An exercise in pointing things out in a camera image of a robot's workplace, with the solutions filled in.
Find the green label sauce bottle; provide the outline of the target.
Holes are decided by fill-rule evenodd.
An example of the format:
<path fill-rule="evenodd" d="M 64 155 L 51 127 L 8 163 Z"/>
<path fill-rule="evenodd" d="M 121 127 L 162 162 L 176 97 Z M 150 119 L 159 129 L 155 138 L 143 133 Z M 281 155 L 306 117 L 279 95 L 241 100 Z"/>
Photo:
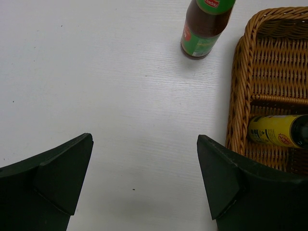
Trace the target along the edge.
<path fill-rule="evenodd" d="M 226 28 L 235 0 L 192 0 L 181 37 L 182 51 L 192 59 L 206 57 Z"/>

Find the small yellow label bottle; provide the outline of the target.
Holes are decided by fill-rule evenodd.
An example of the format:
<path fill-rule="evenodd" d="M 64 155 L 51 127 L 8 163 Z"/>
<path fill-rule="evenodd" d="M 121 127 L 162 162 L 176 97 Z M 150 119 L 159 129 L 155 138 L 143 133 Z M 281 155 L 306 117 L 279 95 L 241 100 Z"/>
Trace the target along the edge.
<path fill-rule="evenodd" d="M 308 116 L 256 116 L 248 125 L 248 135 L 257 143 L 307 149 Z"/>

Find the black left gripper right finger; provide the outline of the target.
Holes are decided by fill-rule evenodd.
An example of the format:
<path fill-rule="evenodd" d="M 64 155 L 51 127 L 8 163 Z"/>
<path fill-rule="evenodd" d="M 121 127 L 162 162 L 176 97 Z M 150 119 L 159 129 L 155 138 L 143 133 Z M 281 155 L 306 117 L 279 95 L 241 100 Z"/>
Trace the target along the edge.
<path fill-rule="evenodd" d="M 220 231 L 305 231 L 308 179 L 199 135 L 197 153 L 211 217 Z"/>

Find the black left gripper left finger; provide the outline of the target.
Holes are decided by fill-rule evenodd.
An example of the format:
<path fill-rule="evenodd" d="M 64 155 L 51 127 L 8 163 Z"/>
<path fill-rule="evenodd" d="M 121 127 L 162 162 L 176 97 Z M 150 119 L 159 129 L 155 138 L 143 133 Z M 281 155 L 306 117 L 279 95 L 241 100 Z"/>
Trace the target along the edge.
<path fill-rule="evenodd" d="M 93 149 L 89 133 L 0 169 L 2 231 L 65 231 Z"/>

